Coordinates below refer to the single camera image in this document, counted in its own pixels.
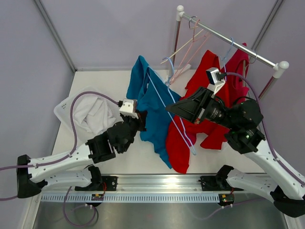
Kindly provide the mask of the blue t shirt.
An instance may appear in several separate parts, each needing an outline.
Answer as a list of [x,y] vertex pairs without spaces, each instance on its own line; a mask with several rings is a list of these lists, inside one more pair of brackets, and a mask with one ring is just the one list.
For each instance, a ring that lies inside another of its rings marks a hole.
[[142,141],[151,142],[154,152],[171,169],[165,141],[173,115],[168,114],[165,106],[178,101],[180,95],[167,90],[163,80],[140,55],[131,71],[126,98],[137,100],[137,110],[147,111],[147,130],[140,132],[140,138]]

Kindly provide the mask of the white t shirt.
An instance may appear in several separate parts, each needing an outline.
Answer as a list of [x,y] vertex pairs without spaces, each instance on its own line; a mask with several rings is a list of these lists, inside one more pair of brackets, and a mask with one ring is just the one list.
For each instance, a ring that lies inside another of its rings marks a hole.
[[75,107],[72,117],[75,125],[95,135],[112,127],[116,121],[107,100],[96,95],[85,95]]

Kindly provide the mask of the pink wire hanger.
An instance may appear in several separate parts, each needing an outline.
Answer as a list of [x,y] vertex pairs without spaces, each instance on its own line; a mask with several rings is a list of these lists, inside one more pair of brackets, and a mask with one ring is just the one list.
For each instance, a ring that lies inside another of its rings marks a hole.
[[[199,22],[198,19],[193,27],[191,29],[193,30],[193,36],[196,34],[196,29],[199,28]],[[199,34],[197,37],[195,37],[195,40],[193,42],[189,43],[189,47],[187,51],[185,52],[181,62],[178,65],[178,70],[173,74],[173,76],[170,78],[168,85],[172,85],[174,81],[182,75],[185,71],[189,70],[191,67],[190,62],[193,60],[193,58],[196,56],[196,54],[201,50],[203,45],[207,42],[209,39],[210,33],[205,32],[205,34]]]

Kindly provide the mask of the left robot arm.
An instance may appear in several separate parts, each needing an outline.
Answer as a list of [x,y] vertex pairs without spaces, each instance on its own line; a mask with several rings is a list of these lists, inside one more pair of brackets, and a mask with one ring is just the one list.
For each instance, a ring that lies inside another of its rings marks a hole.
[[125,153],[134,142],[137,132],[145,131],[147,111],[136,111],[137,117],[122,116],[105,132],[53,156],[17,159],[17,197],[33,197],[45,188],[74,186],[77,191],[98,190],[102,175],[97,163],[111,160]]

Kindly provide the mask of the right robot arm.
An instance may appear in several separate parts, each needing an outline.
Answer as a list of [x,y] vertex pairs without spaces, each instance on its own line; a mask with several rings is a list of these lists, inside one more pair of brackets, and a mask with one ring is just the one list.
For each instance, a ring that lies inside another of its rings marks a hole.
[[305,177],[275,152],[267,141],[267,134],[257,128],[263,115],[256,100],[234,102],[228,108],[213,91],[200,87],[192,96],[165,109],[195,125],[208,120],[228,128],[229,132],[224,134],[228,145],[255,162],[271,178],[265,180],[224,165],[215,175],[220,189],[250,191],[292,218],[305,214]]

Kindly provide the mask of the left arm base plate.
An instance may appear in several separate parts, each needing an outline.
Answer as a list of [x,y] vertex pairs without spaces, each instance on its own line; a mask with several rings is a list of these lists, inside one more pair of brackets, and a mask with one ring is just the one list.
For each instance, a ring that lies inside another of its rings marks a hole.
[[94,189],[94,191],[116,191],[117,184],[117,176],[102,176],[102,182]]

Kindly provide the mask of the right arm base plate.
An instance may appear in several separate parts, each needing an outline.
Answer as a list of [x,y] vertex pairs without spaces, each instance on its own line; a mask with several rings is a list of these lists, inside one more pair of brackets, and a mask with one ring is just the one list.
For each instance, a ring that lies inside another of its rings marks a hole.
[[202,191],[232,191],[233,189],[225,179],[217,176],[201,176],[198,182]]

